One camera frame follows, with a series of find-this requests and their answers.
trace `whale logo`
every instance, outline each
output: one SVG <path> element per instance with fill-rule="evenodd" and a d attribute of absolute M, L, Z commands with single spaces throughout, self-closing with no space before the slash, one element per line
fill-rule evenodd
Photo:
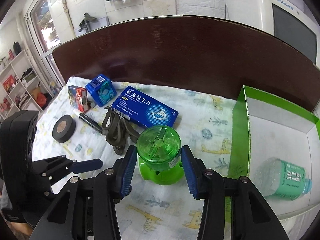
<path fill-rule="evenodd" d="M 167 114 L 164 112 L 163 109 L 161 109 L 158 113 L 151 112 L 154 118 L 157 120 L 163 120 L 164 118 L 167 117 Z"/>

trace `glass door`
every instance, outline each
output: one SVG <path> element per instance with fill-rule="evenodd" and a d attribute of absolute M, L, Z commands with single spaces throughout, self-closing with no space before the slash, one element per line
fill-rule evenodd
<path fill-rule="evenodd" d="M 58 87 L 64 86 L 63 77 L 52 57 L 52 51 L 61 42 L 50 14 L 48 0 L 37 0 L 25 20 L 48 78 L 55 81 Z"/>

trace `blue bottle cap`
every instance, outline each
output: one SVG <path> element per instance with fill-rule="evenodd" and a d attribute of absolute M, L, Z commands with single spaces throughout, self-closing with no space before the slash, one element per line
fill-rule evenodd
<path fill-rule="evenodd" d="M 304 190 L 303 190 L 302 194 L 304 195 L 304 194 L 309 193 L 310 190 L 311 190 L 311 188 L 312 188 L 312 181 L 311 181 L 311 179 L 306 179 L 306 181 L 305 181 L 305 187 L 304 187 Z"/>

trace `green plastic base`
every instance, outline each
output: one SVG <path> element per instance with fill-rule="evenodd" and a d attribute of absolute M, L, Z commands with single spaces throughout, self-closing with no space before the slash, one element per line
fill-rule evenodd
<path fill-rule="evenodd" d="M 138 163 L 142 178 L 145 180 L 152 180 L 159 185 L 171 185 L 178 182 L 184 175 L 181 161 L 167 171 L 154 171 L 150 169 L 140 157 Z"/>

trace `black marker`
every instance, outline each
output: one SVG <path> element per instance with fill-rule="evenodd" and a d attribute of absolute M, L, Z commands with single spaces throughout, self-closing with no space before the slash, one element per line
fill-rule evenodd
<path fill-rule="evenodd" d="M 101 126 L 98 125 L 98 123 L 96 121 L 92 120 L 89 116 L 82 113 L 79 109 L 74 109 L 73 113 L 76 114 L 77 116 L 79 116 L 80 120 L 82 120 L 85 123 L 87 123 L 88 125 L 90 125 L 93 129 L 98 131 L 100 134 L 103 134 Z"/>

